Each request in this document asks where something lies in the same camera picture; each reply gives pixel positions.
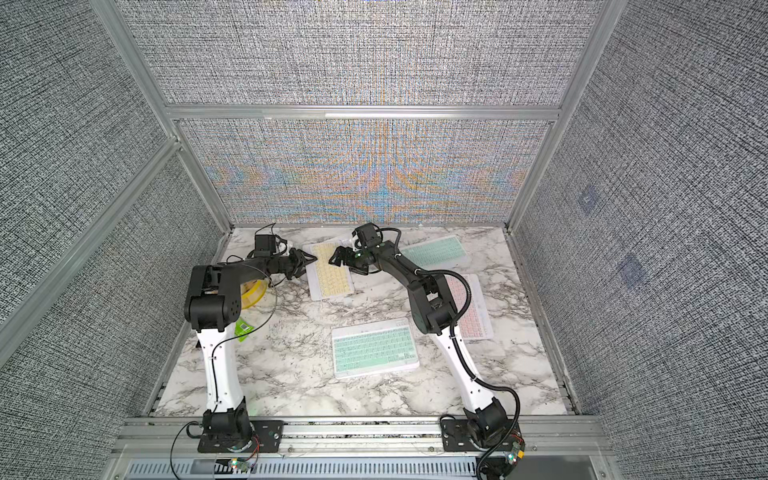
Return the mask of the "yellow keyboard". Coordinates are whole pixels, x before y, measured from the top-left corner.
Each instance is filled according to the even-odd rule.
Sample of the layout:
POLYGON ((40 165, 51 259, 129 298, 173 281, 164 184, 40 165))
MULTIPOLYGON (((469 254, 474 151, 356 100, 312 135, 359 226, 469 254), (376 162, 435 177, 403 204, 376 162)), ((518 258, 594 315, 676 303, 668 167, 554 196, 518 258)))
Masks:
POLYGON ((349 269, 329 263, 339 246, 342 246, 342 241, 338 239, 304 245, 304 250, 317 258, 316 262, 307 266, 307 279, 313 301, 347 296, 355 292, 349 269))

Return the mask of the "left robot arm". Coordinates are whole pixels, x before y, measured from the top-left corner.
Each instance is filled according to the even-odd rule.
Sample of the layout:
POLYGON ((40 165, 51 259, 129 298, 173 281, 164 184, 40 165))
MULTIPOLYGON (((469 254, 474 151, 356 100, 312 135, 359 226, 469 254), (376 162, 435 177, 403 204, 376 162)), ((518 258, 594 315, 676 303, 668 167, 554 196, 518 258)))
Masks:
POLYGON ((265 253, 193 268, 184 316, 197 335, 205 361, 207 400, 201 421, 200 453, 255 449, 235 355, 236 341, 246 336, 236 333, 243 309, 241 287, 251 281, 269 281, 274 275, 298 278, 316 261, 316 256, 292 248, 285 255, 265 253))

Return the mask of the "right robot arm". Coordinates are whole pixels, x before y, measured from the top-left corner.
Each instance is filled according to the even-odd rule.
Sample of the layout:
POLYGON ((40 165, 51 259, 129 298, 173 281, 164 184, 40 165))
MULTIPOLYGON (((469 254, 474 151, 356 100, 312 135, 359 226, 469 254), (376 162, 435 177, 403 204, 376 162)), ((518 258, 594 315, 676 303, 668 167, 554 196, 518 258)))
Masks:
POLYGON ((358 275, 368 275, 375 267, 405 287, 415 326, 438 347, 458 385, 468 435, 481 449, 502 445, 513 423, 496 397, 502 389, 490 386, 477 374, 459 328, 471 303, 466 279, 455 272, 416 265, 391 241, 358 250, 338 247, 329 263, 346 266, 358 275))

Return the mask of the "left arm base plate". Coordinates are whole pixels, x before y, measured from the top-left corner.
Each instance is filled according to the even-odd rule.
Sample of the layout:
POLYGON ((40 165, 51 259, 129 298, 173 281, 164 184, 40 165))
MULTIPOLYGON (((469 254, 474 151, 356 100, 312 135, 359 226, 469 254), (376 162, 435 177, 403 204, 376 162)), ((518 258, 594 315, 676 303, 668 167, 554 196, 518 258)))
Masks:
POLYGON ((281 420, 251 420, 251 436, 247 440, 216 439, 202 433, 197 452, 204 454, 245 455, 254 452, 277 453, 283 438, 285 423, 281 420))

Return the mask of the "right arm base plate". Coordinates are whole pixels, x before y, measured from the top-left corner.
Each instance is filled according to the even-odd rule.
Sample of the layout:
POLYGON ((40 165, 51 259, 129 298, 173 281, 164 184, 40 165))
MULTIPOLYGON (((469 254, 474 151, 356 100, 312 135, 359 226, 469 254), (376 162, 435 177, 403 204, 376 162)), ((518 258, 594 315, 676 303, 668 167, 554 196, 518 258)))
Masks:
POLYGON ((485 451, 497 442, 501 432, 475 416, 466 418, 445 414, 439 417, 438 424, 446 452, 485 451))

